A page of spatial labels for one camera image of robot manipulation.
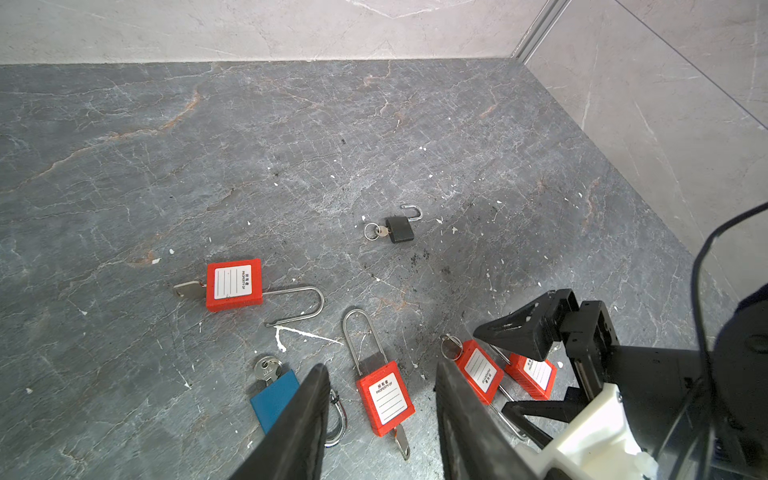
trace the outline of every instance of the red padlock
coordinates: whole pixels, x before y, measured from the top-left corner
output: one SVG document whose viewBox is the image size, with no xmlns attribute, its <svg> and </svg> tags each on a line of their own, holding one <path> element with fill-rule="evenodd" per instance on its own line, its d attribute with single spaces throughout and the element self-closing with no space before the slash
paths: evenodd
<svg viewBox="0 0 768 480">
<path fill-rule="evenodd" d="M 509 365 L 504 367 L 510 377 L 523 387 L 533 400 L 549 400 L 558 370 L 545 359 L 537 362 L 517 353 L 509 354 Z"/>
<path fill-rule="evenodd" d="M 456 360 L 458 369 L 475 390 L 483 405 L 491 405 L 504 372 L 473 339 L 462 344 L 463 353 Z"/>
<path fill-rule="evenodd" d="M 360 366 L 360 362 L 355 355 L 352 341 L 349 339 L 349 332 L 346 328 L 346 321 L 355 313 L 363 315 L 368 320 L 373 339 L 379 347 L 379 353 L 364 362 L 366 371 Z M 408 445 L 406 431 L 403 429 L 403 420 L 407 419 L 416 409 L 411 402 L 411 397 L 406 390 L 406 384 L 402 381 L 400 370 L 396 362 L 388 362 L 386 354 L 382 348 L 379 334 L 373 328 L 371 318 L 361 309 L 350 310 L 341 322 L 344 338 L 352 353 L 352 359 L 355 361 L 355 368 L 359 379 L 357 380 L 357 389 L 360 392 L 362 404 L 366 407 L 368 418 L 371 421 L 371 429 L 378 436 L 383 437 L 393 429 L 395 431 L 395 441 L 400 448 L 400 453 L 405 460 L 411 455 L 411 448 Z"/>
<path fill-rule="evenodd" d="M 267 325 L 281 325 L 317 316 L 325 305 L 323 292 L 314 286 L 298 286 L 264 292 L 261 283 L 261 260 L 210 263 L 207 283 L 199 280 L 174 285 L 174 292 L 182 298 L 205 298 L 205 306 L 211 312 L 220 312 L 241 306 L 261 305 L 267 295 L 312 290 L 319 296 L 319 306 L 313 312 L 277 320 Z"/>
<path fill-rule="evenodd" d="M 523 442 L 528 441 L 526 434 L 516 426 L 512 425 L 509 419 L 493 406 L 493 397 L 498 390 L 501 390 L 510 402 L 515 401 L 502 387 L 504 371 L 491 360 L 491 357 L 474 339 L 461 343 L 461 341 L 453 335 L 445 334 L 441 338 L 442 345 L 440 346 L 440 349 L 442 355 L 446 359 L 456 362 L 459 371 L 461 371 L 462 375 L 467 379 L 467 382 L 472 389 L 475 390 L 475 394 L 480 399 L 480 403 L 493 410 L 516 437 Z M 458 352 L 455 355 L 449 356 L 445 354 L 444 346 L 446 340 L 450 340 L 454 346 L 458 348 Z"/>
</svg>

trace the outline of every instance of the wall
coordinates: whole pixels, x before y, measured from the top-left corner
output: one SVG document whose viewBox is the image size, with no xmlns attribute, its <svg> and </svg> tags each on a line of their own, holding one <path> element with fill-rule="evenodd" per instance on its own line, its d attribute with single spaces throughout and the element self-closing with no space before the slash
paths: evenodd
<svg viewBox="0 0 768 480">
<path fill-rule="evenodd" d="M 768 200 L 768 6 L 626 1 L 669 45 L 614 0 L 573 0 L 527 65 L 697 252 L 719 224 Z M 768 218 L 752 220 L 705 267 L 744 296 L 768 281 L 766 238 Z"/>
<path fill-rule="evenodd" d="M 7 0 L 0 64 L 506 57 L 545 0 Z"/>
</svg>

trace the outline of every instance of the black padlock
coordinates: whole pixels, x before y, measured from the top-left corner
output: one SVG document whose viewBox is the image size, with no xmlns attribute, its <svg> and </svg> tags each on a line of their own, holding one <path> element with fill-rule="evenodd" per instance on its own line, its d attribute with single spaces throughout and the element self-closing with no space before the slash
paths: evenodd
<svg viewBox="0 0 768 480">
<path fill-rule="evenodd" d="M 392 243 L 409 242 L 414 239 L 411 222 L 421 220 L 422 210 L 416 205 L 401 205 L 400 208 L 413 208 L 418 212 L 415 217 L 387 217 L 385 220 L 387 230 L 389 230 L 389 239 Z"/>
</svg>

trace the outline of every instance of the black bracket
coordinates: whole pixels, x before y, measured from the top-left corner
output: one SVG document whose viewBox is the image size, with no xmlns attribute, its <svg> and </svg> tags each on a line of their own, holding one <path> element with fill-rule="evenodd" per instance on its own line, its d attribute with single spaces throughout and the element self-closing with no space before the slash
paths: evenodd
<svg viewBox="0 0 768 480">
<path fill-rule="evenodd" d="M 573 290 L 549 290 L 521 309 L 480 325 L 472 335 L 501 349 L 543 362 L 552 343 L 562 340 L 560 325 L 566 313 L 577 311 Z"/>
</svg>

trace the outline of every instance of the black cable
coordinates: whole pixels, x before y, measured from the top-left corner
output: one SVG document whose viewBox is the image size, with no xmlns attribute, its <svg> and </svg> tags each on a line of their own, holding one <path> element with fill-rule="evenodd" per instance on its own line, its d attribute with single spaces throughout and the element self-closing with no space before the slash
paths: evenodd
<svg viewBox="0 0 768 480">
<path fill-rule="evenodd" d="M 680 408 L 677 410 L 677 414 L 675 415 L 674 420 L 670 424 L 670 428 L 667 430 L 667 435 L 664 436 L 664 440 L 662 440 L 659 446 L 654 450 L 653 457 L 657 461 L 659 459 L 659 455 L 661 455 L 661 453 L 664 451 L 664 448 L 667 446 L 667 443 L 670 441 L 670 438 L 672 438 L 672 434 L 677 428 L 677 424 L 680 423 L 680 420 L 683 418 L 683 415 L 685 415 L 688 407 L 690 407 L 690 404 L 693 403 L 694 397 L 698 394 L 700 388 L 701 377 L 696 379 L 696 382 L 694 382 L 694 384 L 690 387 L 690 390 L 688 390 L 688 393 L 685 395 L 683 402 L 680 404 Z"/>
<path fill-rule="evenodd" d="M 679 480 L 680 478 L 682 478 L 682 474 L 684 471 L 683 467 L 688 462 L 688 459 L 690 458 L 691 454 L 694 453 L 694 450 L 696 449 L 696 445 L 699 444 L 699 439 L 701 439 L 701 436 L 703 433 L 704 433 L 703 429 L 698 429 L 694 433 L 694 437 L 688 443 L 688 448 L 685 450 L 685 453 L 677 457 L 677 461 L 674 463 L 672 472 L 670 472 L 670 480 Z M 706 479 L 697 477 L 697 480 L 706 480 Z"/>
<path fill-rule="evenodd" d="M 718 228 L 716 228 L 714 232 L 710 233 L 710 235 L 704 241 L 704 245 L 701 247 L 701 250 L 699 250 L 699 254 L 696 255 L 693 271 L 690 275 L 690 301 L 693 307 L 694 326 L 696 327 L 696 337 L 699 343 L 699 354 L 701 357 L 701 369 L 702 375 L 704 377 L 704 386 L 706 392 L 709 394 L 710 400 L 709 409 L 707 412 L 708 431 L 707 436 L 704 439 L 704 449 L 702 454 L 703 458 L 699 463 L 698 475 L 696 477 L 702 480 L 707 480 L 710 474 L 710 462 L 712 459 L 715 437 L 713 421 L 715 416 L 714 409 L 716 405 L 715 401 L 717 399 L 717 391 L 715 390 L 715 382 L 714 378 L 712 377 L 712 359 L 710 358 L 710 353 L 707 349 L 707 331 L 704 329 L 704 322 L 701 318 L 701 303 L 699 299 L 699 277 L 701 275 L 701 264 L 704 261 L 704 257 L 706 257 L 707 253 L 709 253 L 710 248 L 712 248 L 712 244 L 716 238 L 725 233 L 731 227 L 734 227 L 737 224 L 745 221 L 747 218 L 753 217 L 766 210 L 768 210 L 768 202 L 749 209 L 741 215 L 736 215 L 734 218 L 728 220 L 726 223 L 723 223 Z"/>
</svg>

